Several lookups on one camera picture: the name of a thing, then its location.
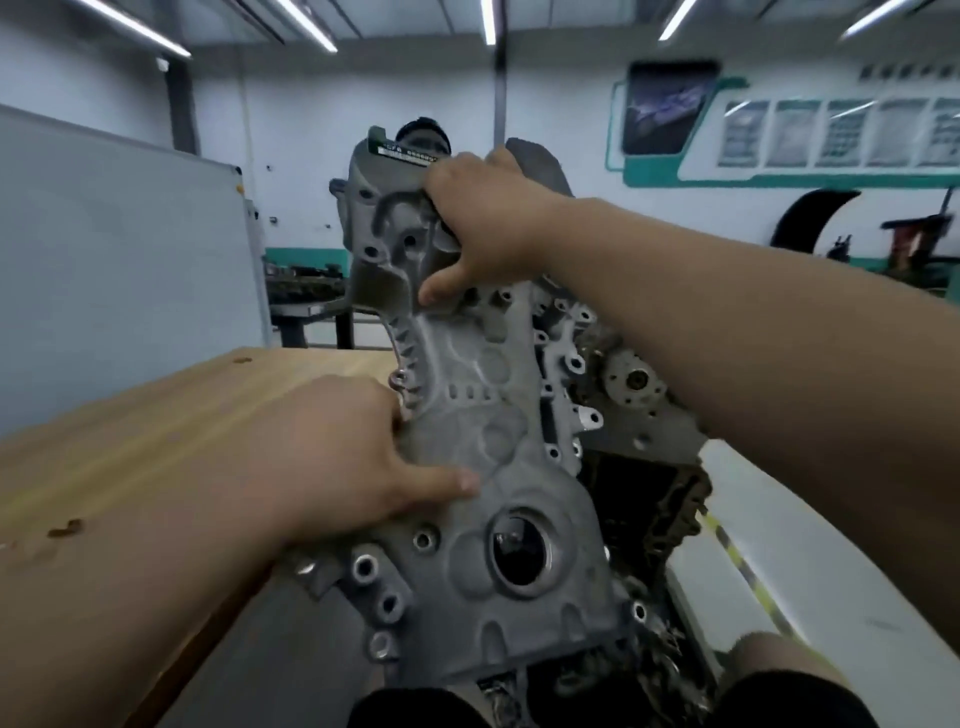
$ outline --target machinery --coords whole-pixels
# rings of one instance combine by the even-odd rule
[[[507,147],[527,177],[570,194],[540,145]],[[401,453],[468,467],[482,493],[307,549],[295,578],[316,598],[342,590],[388,687],[477,682],[501,728],[600,708],[610,726],[697,725],[712,685],[664,564],[699,528],[706,435],[550,279],[419,306],[420,284],[460,252],[422,191],[449,153],[430,119],[396,140],[374,127],[330,191],[353,255],[348,303],[378,314],[396,349]]]

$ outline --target ceiling light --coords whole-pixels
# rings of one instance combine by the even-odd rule
[[[493,0],[480,0],[483,14],[483,38],[487,45],[496,45],[496,21],[493,17]]]
[[[663,28],[663,33],[660,35],[660,40],[669,40],[673,34],[677,32],[680,24],[684,22],[684,19],[689,15],[690,11],[693,10],[693,6],[696,4],[697,0],[684,0],[674,11],[670,19],[666,21],[666,26]]]
[[[740,102],[739,104],[737,104],[735,107],[733,107],[732,109],[730,109],[729,111],[727,111],[727,113],[725,113],[724,116],[732,116],[732,115],[734,115],[735,113],[737,113],[738,111],[740,111],[741,109],[743,109],[745,106],[747,106],[747,104],[749,104],[749,103],[750,103],[749,101],[741,101],[741,102]]]
[[[886,17],[891,12],[898,11],[904,5],[910,5],[911,3],[915,2],[917,2],[917,0],[887,0],[887,2],[885,2],[879,8],[868,12],[866,15],[853,23],[850,28],[843,32],[843,35],[840,36],[840,39],[844,40],[849,38],[850,36],[859,33],[864,28],[873,25],[880,18]]]
[[[166,48],[172,53],[176,53],[182,58],[188,59],[191,57],[190,51],[188,51],[179,43],[174,42],[166,36],[162,36],[157,31],[148,28],[132,15],[127,15],[125,12],[117,10],[112,5],[101,2],[101,0],[74,0],[74,2],[80,3],[81,5],[90,8],[92,11],[98,12],[100,15],[112,20],[114,23],[122,25],[124,28],[129,28],[135,33],[152,40],[157,45]]]
[[[862,110],[864,110],[864,109],[869,109],[869,108],[870,108],[871,106],[873,106],[875,103],[876,103],[876,101],[870,101],[870,102],[868,102],[868,103],[866,103],[866,104],[861,104],[861,105],[858,106],[858,107],[853,107],[852,109],[847,109],[846,111],[841,111],[840,113],[835,113],[835,114],[833,114],[830,118],[831,118],[831,119],[839,119],[839,118],[841,118],[841,117],[843,117],[843,116],[846,116],[847,114],[857,113],[858,111],[862,111]]]
[[[333,40],[330,39],[324,31],[321,30],[320,26],[314,21],[312,17],[306,14],[297,3],[293,0],[274,0],[279,6],[287,11],[287,14],[292,17],[297,25],[303,28],[306,33],[320,43],[327,53],[336,53],[337,46],[333,44]]]

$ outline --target left hand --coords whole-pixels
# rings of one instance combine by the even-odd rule
[[[479,492],[473,473],[404,462],[399,422],[396,394],[371,378],[324,376],[295,389],[252,423],[257,497],[269,498],[290,538],[319,539]]]

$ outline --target teal wall decoration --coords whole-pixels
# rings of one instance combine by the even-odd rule
[[[693,133],[690,135],[684,149],[678,155],[662,156],[643,156],[626,157],[623,166],[616,166],[610,162],[610,153],[612,145],[618,143],[613,139],[613,130],[616,126],[614,119],[614,101],[620,89],[626,86],[626,81],[618,81],[613,84],[611,94],[611,112],[610,120],[607,125],[607,154],[605,156],[605,168],[608,172],[621,173],[623,182],[628,187],[637,188],[684,188],[684,187],[706,187],[706,188],[794,188],[794,189],[945,189],[951,186],[960,186],[960,172],[949,175],[930,175],[930,174],[776,174],[764,173],[757,174],[747,180],[681,180],[679,177],[680,167],[689,151],[690,145],[697,133],[700,131],[703,121],[707,116],[709,109],[716,100],[716,95],[720,91],[732,89],[750,88],[750,83],[743,77],[725,77],[717,80],[716,87],[713,90],[708,101],[704,104],[697,118]]]

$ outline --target wooden table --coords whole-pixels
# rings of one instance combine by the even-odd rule
[[[0,544],[162,488],[184,458],[323,375],[386,383],[392,352],[238,349],[0,441]]]

